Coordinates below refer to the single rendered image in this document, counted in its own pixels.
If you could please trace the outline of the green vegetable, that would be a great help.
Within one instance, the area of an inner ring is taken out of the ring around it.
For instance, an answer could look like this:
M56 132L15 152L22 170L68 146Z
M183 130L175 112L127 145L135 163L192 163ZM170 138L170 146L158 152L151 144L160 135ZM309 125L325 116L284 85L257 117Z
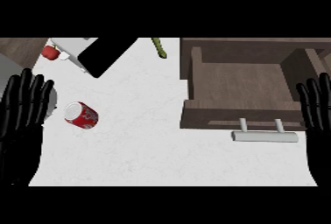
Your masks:
M167 59L167 53L166 53L166 51L163 49L160 38L151 38L151 41L152 41L152 44L155 46L155 49L157 49L157 52L158 52L160 57L163 59Z

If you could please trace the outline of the black and grey appliance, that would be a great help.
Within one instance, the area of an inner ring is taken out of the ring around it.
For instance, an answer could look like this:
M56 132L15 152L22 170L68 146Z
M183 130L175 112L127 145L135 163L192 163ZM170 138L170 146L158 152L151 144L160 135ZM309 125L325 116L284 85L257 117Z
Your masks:
M70 60L84 73L99 78L138 41L133 37L52 38L59 58Z

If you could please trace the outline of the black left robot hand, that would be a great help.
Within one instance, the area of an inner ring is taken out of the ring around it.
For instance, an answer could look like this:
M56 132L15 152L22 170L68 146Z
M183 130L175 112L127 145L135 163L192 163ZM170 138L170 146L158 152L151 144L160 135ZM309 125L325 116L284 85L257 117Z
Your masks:
M0 188L28 186L42 158L44 119L55 86L30 68L10 76L0 100Z

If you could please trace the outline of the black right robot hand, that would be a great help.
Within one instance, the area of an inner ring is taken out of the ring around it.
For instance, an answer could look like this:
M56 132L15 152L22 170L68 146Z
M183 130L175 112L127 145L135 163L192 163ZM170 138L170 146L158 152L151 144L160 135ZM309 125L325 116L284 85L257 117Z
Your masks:
M331 77L321 73L306 84L297 83L306 127L306 159L310 175L321 187L331 187Z

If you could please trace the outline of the red patterned can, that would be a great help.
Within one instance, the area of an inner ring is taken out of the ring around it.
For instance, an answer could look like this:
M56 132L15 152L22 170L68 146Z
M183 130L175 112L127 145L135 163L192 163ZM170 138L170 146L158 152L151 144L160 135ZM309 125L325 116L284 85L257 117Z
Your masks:
M84 130L92 129L99 122L99 113L81 101L74 101L65 108L65 121Z

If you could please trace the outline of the brown wooden cabinet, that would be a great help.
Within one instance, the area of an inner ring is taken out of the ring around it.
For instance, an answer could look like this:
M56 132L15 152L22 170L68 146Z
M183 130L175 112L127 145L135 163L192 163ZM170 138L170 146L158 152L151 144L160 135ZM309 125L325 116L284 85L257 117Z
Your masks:
M47 38L0 38L0 53L22 67L33 68Z

